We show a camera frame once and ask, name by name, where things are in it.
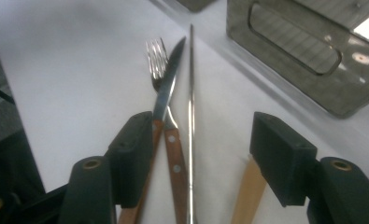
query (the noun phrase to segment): dark knife blade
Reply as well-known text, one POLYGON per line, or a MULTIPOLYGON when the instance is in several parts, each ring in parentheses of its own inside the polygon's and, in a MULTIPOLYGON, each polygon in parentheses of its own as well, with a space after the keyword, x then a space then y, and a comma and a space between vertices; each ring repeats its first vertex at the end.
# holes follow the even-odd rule
POLYGON ((169 63, 164 72, 163 81, 158 90, 157 101, 154 106, 154 120, 164 121, 164 117, 166 116, 167 106, 169 105, 173 89, 175 88, 176 72, 184 50, 185 39, 186 37, 183 37, 170 54, 169 63))

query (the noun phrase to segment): knife handle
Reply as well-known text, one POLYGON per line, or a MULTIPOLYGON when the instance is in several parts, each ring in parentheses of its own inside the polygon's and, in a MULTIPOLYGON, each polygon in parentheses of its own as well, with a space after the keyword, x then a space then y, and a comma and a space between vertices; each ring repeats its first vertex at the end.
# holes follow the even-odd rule
POLYGON ((187 222, 188 177, 178 129, 164 131, 177 224, 187 222))
POLYGON ((242 177, 231 224, 252 223, 265 186, 266 181, 259 166, 255 160, 251 159, 242 177))
POLYGON ((120 218, 118 220, 118 224, 136 224, 138 223, 141 215, 141 211, 143 208, 144 201, 147 197, 147 192, 149 191, 149 182, 151 180, 151 174, 153 170, 153 164, 155 161, 155 155, 157 153, 159 140, 161 138, 161 133, 163 130, 163 121, 161 120, 153 120, 152 121, 152 144, 153 144, 153 153, 150 162, 149 175, 147 176, 146 183, 144 184, 143 194, 138 201, 138 204, 134 208, 124 208, 121 210, 120 218))

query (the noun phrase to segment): table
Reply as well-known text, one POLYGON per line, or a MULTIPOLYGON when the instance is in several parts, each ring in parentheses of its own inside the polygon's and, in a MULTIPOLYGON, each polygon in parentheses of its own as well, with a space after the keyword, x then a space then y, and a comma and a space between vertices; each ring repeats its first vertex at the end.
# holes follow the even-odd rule
MULTIPOLYGON (((103 155, 133 114, 152 110, 145 42, 170 52, 195 29, 196 205, 199 223, 229 223, 248 162, 255 111, 283 119, 318 147, 369 177, 369 105, 336 119, 225 34, 226 1, 192 14, 174 1, 0 1, 0 59, 47 191, 67 183, 82 158, 103 155)), ((189 49, 172 99, 188 146, 189 49)), ((174 223, 164 142, 143 223, 174 223)), ((307 223, 266 189, 254 223, 307 223)))

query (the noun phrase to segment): fork handle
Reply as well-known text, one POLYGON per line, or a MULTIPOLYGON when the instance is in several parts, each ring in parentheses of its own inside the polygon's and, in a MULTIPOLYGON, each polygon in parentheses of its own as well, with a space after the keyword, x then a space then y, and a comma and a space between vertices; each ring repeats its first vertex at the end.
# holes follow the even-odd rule
POLYGON ((188 177, 178 129, 165 130, 164 141, 175 204, 176 223, 185 224, 187 222, 188 177))
POLYGON ((154 149, 153 149, 152 158, 150 162, 149 175, 147 176, 147 180, 143 188, 143 194, 141 195, 140 200, 138 201, 138 204, 136 207, 124 208, 121 210, 118 224, 136 224, 138 223, 140 219, 143 204, 144 204, 144 201, 146 200, 147 192, 149 191, 149 182, 151 180, 153 164, 155 161, 155 155, 157 153, 162 130, 163 130, 163 121, 156 120, 156 119, 153 120, 152 121, 152 144, 153 144, 154 149))

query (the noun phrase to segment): brown wooden handle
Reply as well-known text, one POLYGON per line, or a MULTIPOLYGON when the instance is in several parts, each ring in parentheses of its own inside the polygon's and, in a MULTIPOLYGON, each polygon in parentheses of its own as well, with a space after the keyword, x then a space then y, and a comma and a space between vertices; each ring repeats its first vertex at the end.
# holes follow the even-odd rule
POLYGON ((164 141, 175 204, 176 223, 185 224, 187 222, 188 177, 178 129, 164 131, 164 141))
POLYGON ((150 162, 149 175, 147 176, 146 183, 143 188, 143 194, 134 208, 124 208, 121 210, 120 218, 118 220, 119 224, 136 224, 140 220, 141 211, 143 208, 144 201, 147 197, 147 192, 149 191, 149 182, 151 180, 151 174, 153 170, 153 164, 155 161, 155 155, 157 154, 157 149, 159 145, 159 140, 161 138, 161 133, 163 129, 163 121, 154 120, 152 122, 152 144, 153 144, 153 154, 150 162))
POLYGON ((259 166, 255 160, 251 159, 243 174, 231 224, 252 223, 265 186, 266 181, 259 166))

